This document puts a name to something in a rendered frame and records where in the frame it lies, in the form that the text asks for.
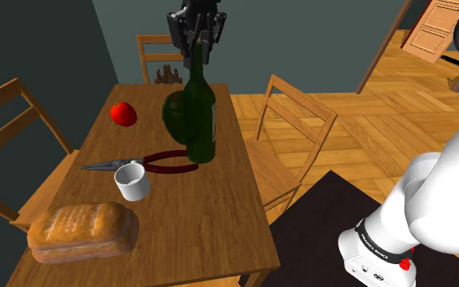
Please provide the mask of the red apple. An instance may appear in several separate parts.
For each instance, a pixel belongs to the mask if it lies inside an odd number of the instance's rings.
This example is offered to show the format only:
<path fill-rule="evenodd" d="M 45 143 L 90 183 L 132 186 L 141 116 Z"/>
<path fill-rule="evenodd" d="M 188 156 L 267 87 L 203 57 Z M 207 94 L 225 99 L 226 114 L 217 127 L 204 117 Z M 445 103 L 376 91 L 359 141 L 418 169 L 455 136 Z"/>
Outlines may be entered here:
<path fill-rule="evenodd" d="M 110 116 L 119 126 L 129 127 L 137 122 L 136 111 L 126 102 L 114 104 L 110 109 Z"/>

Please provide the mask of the brown wooden door frame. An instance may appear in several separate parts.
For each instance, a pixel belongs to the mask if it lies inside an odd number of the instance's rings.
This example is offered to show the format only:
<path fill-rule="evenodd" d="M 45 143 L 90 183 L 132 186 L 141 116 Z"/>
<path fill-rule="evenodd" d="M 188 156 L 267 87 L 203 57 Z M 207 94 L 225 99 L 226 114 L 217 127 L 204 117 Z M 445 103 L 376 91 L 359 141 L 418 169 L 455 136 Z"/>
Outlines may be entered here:
<path fill-rule="evenodd" d="M 362 90 L 364 89 L 365 84 L 367 83 L 367 81 L 369 80 L 370 76 L 372 75 L 373 70 L 376 68 L 376 66 L 377 66 L 379 60 L 381 59 L 384 51 L 386 50 L 388 44 L 390 43 L 391 39 L 393 38 L 393 36 L 395 34 L 395 31 L 399 27 L 399 25 L 402 22 L 404 16 L 407 14 L 407 11 L 410 8 L 410 6 L 412 5 L 412 3 L 413 3 L 413 0 L 404 0 L 404 3 L 403 3 L 402 7 L 399 10 L 399 13 L 395 17 L 394 22 L 392 23 L 391 27 L 389 28 L 386 36 L 384 37 L 384 40 L 383 40 L 382 44 L 380 45 L 376 55 L 373 57 L 373 60 L 372 60 L 371 64 L 369 65 L 365 75 L 363 76 L 360 84 L 358 85 L 358 87 L 357 87 L 357 89 L 355 91 L 356 94 L 360 94 L 362 92 Z"/>

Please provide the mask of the brown bread loaf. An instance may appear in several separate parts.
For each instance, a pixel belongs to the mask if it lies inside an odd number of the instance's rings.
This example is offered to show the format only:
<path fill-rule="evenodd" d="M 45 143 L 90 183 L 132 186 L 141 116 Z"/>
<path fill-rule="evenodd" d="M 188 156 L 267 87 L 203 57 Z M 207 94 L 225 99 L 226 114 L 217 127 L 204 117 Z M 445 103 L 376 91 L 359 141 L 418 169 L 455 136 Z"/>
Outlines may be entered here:
<path fill-rule="evenodd" d="M 32 256 L 58 264 L 129 253 L 139 235 L 139 217 L 116 202 L 64 205 L 37 216 L 28 231 Z"/>

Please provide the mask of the white cup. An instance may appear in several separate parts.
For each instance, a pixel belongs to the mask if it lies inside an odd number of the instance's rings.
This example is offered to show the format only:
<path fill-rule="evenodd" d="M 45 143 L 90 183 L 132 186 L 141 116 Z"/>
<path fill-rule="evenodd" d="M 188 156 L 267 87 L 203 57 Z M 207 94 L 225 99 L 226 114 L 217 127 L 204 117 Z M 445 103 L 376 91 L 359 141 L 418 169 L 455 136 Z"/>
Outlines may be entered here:
<path fill-rule="evenodd" d="M 127 201 L 140 201 L 151 189 L 146 170 L 137 161 L 120 167 L 114 174 L 114 180 Z"/>

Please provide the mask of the dark robot stand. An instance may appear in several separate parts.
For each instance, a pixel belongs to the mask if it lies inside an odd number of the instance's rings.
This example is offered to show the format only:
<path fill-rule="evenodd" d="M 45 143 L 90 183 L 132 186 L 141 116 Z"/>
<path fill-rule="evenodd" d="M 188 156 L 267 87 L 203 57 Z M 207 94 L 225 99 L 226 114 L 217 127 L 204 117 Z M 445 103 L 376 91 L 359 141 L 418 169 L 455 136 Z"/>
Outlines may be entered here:
<path fill-rule="evenodd" d="M 261 287 L 367 287 L 346 272 L 338 237 L 379 206 L 329 171 L 271 224 L 280 268 Z"/>

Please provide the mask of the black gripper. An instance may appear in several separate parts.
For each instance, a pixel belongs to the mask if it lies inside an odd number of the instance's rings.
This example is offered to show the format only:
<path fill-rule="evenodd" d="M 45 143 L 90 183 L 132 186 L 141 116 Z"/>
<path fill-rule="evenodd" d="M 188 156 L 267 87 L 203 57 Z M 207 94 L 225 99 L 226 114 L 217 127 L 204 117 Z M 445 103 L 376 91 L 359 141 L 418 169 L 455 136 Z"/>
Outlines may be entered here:
<path fill-rule="evenodd" d="M 218 43 L 227 14 L 218 9 L 221 0 L 182 0 L 179 11 L 167 15 L 174 46 L 182 47 L 183 66 L 192 67 L 193 43 L 200 38 L 202 61 L 208 64 L 213 45 Z"/>

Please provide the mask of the red-handled pliers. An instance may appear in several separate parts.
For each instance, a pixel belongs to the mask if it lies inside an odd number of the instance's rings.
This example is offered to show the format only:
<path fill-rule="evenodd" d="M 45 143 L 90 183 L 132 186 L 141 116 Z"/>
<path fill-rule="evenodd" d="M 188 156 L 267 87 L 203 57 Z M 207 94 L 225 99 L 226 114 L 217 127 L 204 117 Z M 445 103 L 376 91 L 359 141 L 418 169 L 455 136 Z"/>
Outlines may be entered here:
<path fill-rule="evenodd" d="M 92 163 L 81 166 L 81 170 L 100 170 L 100 171 L 117 171 L 119 168 L 123 167 L 129 163 L 138 163 L 144 167 L 146 171 L 156 173 L 156 174 L 180 174 L 187 173 L 190 171 L 197 170 L 199 168 L 198 164 L 188 164 L 184 166 L 157 166 L 153 165 L 154 161 L 161 159 L 173 158 L 173 157 L 186 157 L 186 150 L 170 150 L 164 152 L 157 152 L 152 155 L 148 155 L 140 158 L 129 158 L 129 159 L 118 159 L 111 161 L 103 161 L 99 163 Z"/>

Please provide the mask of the brown carved figure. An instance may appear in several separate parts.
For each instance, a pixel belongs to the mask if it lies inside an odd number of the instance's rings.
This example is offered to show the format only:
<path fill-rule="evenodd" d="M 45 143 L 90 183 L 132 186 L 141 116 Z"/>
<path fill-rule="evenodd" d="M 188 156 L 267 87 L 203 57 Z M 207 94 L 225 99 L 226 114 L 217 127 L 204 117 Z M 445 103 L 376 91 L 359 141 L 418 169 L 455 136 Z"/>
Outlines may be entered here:
<path fill-rule="evenodd" d="M 176 68 L 171 69 L 169 64 L 164 64 L 162 68 L 159 68 L 156 72 L 155 84 L 174 84 L 183 83 L 183 79 L 179 76 L 179 72 Z"/>

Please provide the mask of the dark green wine bottle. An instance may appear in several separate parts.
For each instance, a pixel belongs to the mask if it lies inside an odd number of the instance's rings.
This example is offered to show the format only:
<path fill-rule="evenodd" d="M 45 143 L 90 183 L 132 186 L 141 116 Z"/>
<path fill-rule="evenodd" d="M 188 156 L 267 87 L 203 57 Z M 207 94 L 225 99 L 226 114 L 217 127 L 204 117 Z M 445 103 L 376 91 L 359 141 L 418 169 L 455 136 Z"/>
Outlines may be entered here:
<path fill-rule="evenodd" d="M 204 78 L 202 44 L 192 49 L 190 78 L 184 87 L 187 154 L 191 162 L 206 163 L 215 155 L 216 99 Z"/>

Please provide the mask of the wooden table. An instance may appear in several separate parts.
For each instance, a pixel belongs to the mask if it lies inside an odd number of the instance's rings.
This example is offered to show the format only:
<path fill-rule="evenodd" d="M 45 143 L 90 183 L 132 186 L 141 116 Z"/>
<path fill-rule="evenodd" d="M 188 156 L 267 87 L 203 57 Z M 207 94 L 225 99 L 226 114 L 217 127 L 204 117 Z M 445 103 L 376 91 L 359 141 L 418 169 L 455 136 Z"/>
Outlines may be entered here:
<path fill-rule="evenodd" d="M 250 273 L 267 274 L 280 261 L 264 213 L 228 88 L 216 95 L 215 158 L 185 174 L 150 174 L 150 193 L 127 207 L 139 217 L 139 238 L 128 254 L 46 265 L 25 252 L 7 287 L 171 286 Z M 174 150 L 161 119 L 173 85 L 113 87 L 52 205 L 123 198 L 111 172 L 81 170 L 89 163 Z M 110 116 L 126 102 L 137 122 Z"/>

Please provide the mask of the dark green round vase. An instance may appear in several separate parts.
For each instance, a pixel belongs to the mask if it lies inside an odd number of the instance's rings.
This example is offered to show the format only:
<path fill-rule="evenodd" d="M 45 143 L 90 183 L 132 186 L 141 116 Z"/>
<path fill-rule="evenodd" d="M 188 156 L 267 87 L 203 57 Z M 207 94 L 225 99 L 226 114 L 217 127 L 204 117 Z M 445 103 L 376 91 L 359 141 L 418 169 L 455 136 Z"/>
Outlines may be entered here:
<path fill-rule="evenodd" d="M 162 120 L 170 136 L 179 144 L 187 144 L 184 124 L 183 92 L 175 91 L 168 95 L 162 106 Z"/>

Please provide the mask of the light wooden door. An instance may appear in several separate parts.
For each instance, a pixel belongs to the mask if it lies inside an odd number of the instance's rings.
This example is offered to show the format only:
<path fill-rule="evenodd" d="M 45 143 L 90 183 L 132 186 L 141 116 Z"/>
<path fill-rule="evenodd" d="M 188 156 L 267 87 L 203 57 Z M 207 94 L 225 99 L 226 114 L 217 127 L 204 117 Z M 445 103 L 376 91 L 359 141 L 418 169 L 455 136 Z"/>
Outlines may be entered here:
<path fill-rule="evenodd" d="M 451 45 L 459 20 L 459 0 L 430 0 L 401 49 L 435 63 Z"/>

